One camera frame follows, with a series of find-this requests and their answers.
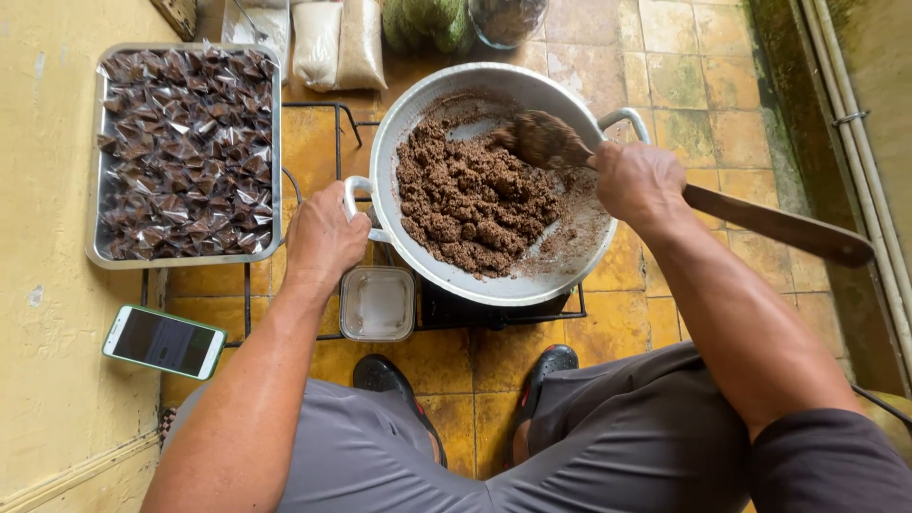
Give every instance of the hand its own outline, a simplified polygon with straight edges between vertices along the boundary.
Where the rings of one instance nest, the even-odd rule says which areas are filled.
[[[598,146],[596,168],[599,201],[609,214],[634,229],[667,219],[685,205],[681,193],[687,176],[672,152],[643,142],[606,141]]]
[[[358,212],[348,222],[344,186],[334,182],[297,207],[288,226],[287,267],[282,289],[298,286],[328,291],[342,273],[364,258],[370,220]]]

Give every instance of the metal tray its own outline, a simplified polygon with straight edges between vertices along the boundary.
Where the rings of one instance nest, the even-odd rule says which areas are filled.
[[[105,50],[98,63],[119,52],[141,50],[202,50],[205,43],[122,43]],[[273,62],[283,66],[275,52],[262,45],[233,45],[212,43],[231,53],[241,53],[247,48],[265,53]],[[102,255],[101,249],[111,241],[105,234],[98,216],[100,199],[110,192],[110,185],[103,179],[104,170],[110,167],[114,157],[101,152],[96,143],[96,134],[112,133],[113,123],[101,104],[108,96],[109,81],[98,73],[95,86],[95,122],[92,125],[92,164],[88,173],[88,211],[86,214],[86,255],[99,267],[106,269],[143,269],[152,267],[209,266],[213,264],[238,264],[258,262],[268,258],[279,247],[282,239],[282,75],[279,67],[273,74],[273,240],[263,251],[252,255],[181,256],[177,258],[154,258],[152,260],[113,260]]]

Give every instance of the long wooden handle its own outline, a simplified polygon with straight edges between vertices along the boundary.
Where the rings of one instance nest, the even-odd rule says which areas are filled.
[[[701,212],[841,266],[861,267],[874,258],[874,247],[859,234],[802,215],[749,203],[689,183],[684,188],[684,201]]]

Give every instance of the phone screen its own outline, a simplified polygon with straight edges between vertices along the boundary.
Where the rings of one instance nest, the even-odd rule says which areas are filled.
[[[149,365],[199,375],[215,331],[133,309],[114,354]]]

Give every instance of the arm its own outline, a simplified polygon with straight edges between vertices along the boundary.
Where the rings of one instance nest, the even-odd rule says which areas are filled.
[[[359,214],[349,224],[342,192],[342,183],[333,183],[298,207],[288,226],[282,289],[175,434],[143,512],[278,506],[320,317],[368,240],[370,221]]]
[[[801,410],[861,413],[829,350],[684,202],[684,168],[674,153],[604,142],[597,162],[599,199],[656,257],[694,344],[751,440]]]

